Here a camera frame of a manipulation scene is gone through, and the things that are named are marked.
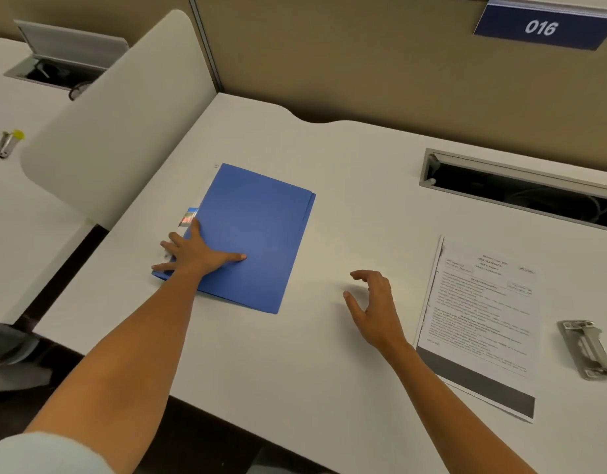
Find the number sign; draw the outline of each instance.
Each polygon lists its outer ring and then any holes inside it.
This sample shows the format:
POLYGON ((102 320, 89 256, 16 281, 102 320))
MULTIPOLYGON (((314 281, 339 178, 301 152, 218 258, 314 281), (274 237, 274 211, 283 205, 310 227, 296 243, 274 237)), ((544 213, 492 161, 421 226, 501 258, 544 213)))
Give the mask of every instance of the number sign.
POLYGON ((597 50, 607 37, 607 12, 490 0, 475 35, 597 50))

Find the exam paper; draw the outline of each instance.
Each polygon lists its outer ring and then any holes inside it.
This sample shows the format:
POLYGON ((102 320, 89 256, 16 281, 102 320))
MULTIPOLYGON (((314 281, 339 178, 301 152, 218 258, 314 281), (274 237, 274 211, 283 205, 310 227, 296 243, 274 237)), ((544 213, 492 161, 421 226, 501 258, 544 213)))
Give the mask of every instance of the exam paper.
POLYGON ((414 346, 450 385, 533 422, 537 273, 442 237, 414 346))

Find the forearm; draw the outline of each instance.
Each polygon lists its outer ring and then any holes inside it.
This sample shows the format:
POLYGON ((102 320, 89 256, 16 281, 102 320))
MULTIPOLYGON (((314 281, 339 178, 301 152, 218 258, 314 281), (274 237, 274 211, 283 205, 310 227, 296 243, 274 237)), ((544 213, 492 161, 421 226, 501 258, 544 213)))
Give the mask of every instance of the forearm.
POLYGON ((451 474, 534 473, 424 364, 409 343, 383 355, 451 474))
POLYGON ((73 438, 118 474, 132 472, 165 410, 199 281, 174 274, 78 364, 27 431, 73 438))

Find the white sleeve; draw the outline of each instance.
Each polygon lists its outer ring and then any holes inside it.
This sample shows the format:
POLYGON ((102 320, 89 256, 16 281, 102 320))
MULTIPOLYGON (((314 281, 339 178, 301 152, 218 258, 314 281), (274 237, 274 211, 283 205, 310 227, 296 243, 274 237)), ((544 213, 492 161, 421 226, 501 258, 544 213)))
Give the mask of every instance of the white sleeve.
POLYGON ((113 474, 104 458, 79 442, 31 432, 0 441, 0 474, 113 474))

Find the printed number 016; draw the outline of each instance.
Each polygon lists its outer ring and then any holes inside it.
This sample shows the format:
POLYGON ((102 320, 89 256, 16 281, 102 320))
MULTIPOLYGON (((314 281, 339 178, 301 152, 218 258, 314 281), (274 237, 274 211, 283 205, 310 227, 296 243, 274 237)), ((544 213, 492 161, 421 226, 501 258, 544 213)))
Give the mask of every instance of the printed number 016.
POLYGON ((547 24, 547 23, 548 22, 546 22, 546 21, 543 21, 541 23, 537 19, 532 20, 525 27, 525 32, 526 33, 536 32, 538 35, 545 35, 546 37, 548 37, 549 35, 553 35, 554 32, 556 31, 556 28, 558 28, 558 23, 556 23, 556 22, 549 23, 549 24, 547 24))

